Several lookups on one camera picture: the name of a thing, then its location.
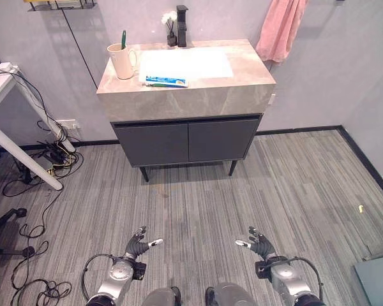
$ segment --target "marble countertop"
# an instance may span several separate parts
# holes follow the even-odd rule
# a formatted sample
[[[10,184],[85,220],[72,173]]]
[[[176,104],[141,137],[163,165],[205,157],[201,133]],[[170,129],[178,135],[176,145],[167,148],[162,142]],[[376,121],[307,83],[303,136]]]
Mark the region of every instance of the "marble countertop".
[[[178,91],[211,87],[275,84],[274,78],[268,72],[248,40],[211,40],[193,41],[188,43],[187,48],[193,47],[221,47],[229,60],[234,76],[230,78],[204,78],[192,80],[189,82],[188,88],[185,89],[173,87],[148,87],[138,81],[139,63],[137,64],[133,77],[128,80],[120,80],[116,77],[115,69],[109,59],[96,93],[109,94],[118,92]],[[177,47],[169,47],[166,43],[153,43],[146,45],[130,45],[129,48],[134,49],[138,59],[140,59],[142,57],[142,52],[146,50],[170,50]]]
[[[166,43],[131,45],[138,59]],[[187,88],[148,87],[135,75],[120,80],[109,59],[96,92],[111,122],[263,113],[275,81],[248,40],[194,41],[188,48],[216,47],[227,56],[232,77],[194,78]]]

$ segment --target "black baseboard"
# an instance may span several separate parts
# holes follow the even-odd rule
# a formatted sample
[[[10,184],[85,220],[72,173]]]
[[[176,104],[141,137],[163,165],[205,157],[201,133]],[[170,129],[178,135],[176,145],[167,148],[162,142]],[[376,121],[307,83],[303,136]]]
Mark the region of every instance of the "black baseboard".
[[[349,135],[349,133],[343,126],[340,126],[338,128],[338,131],[349,144],[349,147],[351,147],[357,158],[359,158],[359,160],[362,162],[363,166],[369,171],[370,175],[374,178],[376,183],[383,190],[383,178],[381,177],[380,173],[376,170],[374,165],[372,165],[367,156],[363,153],[363,151],[359,148],[357,143],[353,140],[353,138]]]
[[[257,131],[255,136],[273,135],[273,134],[287,134],[299,132],[315,132],[315,131],[328,131],[330,129],[339,129],[341,126],[313,126],[313,127],[299,127],[297,129],[271,129],[269,131]]]
[[[119,145],[118,139],[111,140],[94,140],[91,142],[72,142],[74,147],[85,147],[87,145]]]
[[[71,144],[74,147],[85,147],[87,145],[118,145],[119,140],[118,139],[112,139],[112,140],[93,140],[90,142],[71,142]],[[45,146],[42,144],[37,145],[21,145],[20,148],[24,151],[28,150],[41,150],[44,149]],[[0,153],[7,152],[6,149],[0,148]]]

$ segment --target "white sink basin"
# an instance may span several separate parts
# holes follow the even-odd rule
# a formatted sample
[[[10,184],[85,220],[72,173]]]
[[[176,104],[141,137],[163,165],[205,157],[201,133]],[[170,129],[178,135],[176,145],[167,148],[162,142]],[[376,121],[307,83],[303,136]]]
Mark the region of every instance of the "white sink basin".
[[[139,82],[146,76],[185,78],[230,78],[233,72],[224,51],[218,47],[148,50],[140,58]]]

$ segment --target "chair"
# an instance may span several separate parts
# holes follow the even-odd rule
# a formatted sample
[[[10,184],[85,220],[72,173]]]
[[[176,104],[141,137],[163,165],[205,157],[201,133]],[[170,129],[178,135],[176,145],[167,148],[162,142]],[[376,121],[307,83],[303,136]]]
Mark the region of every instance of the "chair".
[[[3,215],[0,218],[0,227],[5,225],[8,219],[10,219],[13,215],[16,215],[17,218],[25,217],[27,214],[27,210],[25,208],[19,208],[19,209],[10,209],[5,215]],[[0,249],[0,255],[21,255],[25,258],[28,256],[34,255],[34,248],[33,247],[26,247],[22,251],[17,250],[6,250],[6,249]]]

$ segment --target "towel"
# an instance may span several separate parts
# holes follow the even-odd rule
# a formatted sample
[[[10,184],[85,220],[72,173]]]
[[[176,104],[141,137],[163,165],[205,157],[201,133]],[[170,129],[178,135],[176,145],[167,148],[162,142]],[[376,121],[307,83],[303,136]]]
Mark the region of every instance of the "towel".
[[[283,62],[292,47],[308,0],[272,0],[255,48],[263,61]]]

